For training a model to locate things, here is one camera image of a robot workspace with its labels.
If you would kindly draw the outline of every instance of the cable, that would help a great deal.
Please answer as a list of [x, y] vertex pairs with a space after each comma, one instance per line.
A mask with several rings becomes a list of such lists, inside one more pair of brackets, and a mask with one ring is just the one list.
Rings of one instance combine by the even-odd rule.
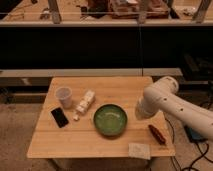
[[167, 118], [165, 118], [165, 120], [169, 124], [170, 128], [172, 129], [172, 143], [174, 143], [174, 141], [175, 141], [175, 130], [174, 130], [174, 127], [172, 126], [172, 123]]
[[[170, 128], [172, 130], [172, 143], [174, 143], [174, 141], [175, 141], [175, 130], [174, 130], [174, 127], [173, 127], [172, 123], [167, 118], [165, 118], [165, 120], [167, 121], [167, 123], [169, 124], [169, 126], [170, 126]], [[173, 156], [173, 157], [170, 157], [170, 159], [171, 159], [171, 162], [172, 162], [172, 165], [173, 165], [174, 169], [176, 171], [181, 170], [181, 166], [180, 166], [179, 162], [177, 161], [176, 157]]]
[[185, 170], [196, 170], [196, 171], [199, 171], [198, 169], [194, 168], [193, 165], [198, 161], [200, 160], [201, 158], [203, 158], [209, 151], [209, 144], [206, 143], [206, 151], [204, 153], [202, 153], [199, 157], [197, 157], [195, 160], [192, 161], [192, 163], [190, 164], [189, 167], [185, 167], [183, 168], [181, 171], [185, 171]]
[[[198, 143], [196, 143], [196, 146], [197, 146], [198, 150], [200, 151], [200, 154], [203, 154], [203, 151], [201, 150], [201, 148], [200, 148], [200, 146], [199, 146]], [[209, 161], [210, 163], [213, 163], [213, 160], [209, 159], [208, 157], [204, 156], [204, 158], [205, 158], [207, 161]]]

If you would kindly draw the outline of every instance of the paper cup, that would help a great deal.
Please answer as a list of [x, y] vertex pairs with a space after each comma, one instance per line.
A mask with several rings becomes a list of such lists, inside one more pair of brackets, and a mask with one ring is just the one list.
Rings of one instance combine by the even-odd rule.
[[64, 109], [69, 109], [72, 105], [72, 90], [69, 87], [59, 87], [55, 91], [56, 98], [60, 101]]

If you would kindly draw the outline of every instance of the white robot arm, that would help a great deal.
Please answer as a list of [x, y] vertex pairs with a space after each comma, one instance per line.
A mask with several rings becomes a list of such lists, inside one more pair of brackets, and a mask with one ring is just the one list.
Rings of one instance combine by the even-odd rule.
[[144, 89], [143, 99], [139, 100], [138, 118], [150, 118], [158, 110], [175, 116], [186, 125], [213, 140], [213, 112], [191, 104], [175, 95], [178, 83], [172, 77], [163, 77]]

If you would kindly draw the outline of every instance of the black smartphone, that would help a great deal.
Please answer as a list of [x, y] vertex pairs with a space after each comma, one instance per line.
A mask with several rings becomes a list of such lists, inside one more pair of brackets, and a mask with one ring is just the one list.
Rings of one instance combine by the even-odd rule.
[[64, 115], [63, 110], [60, 107], [52, 110], [51, 113], [52, 113], [56, 123], [58, 124], [59, 128], [65, 126], [69, 123], [68, 119]]

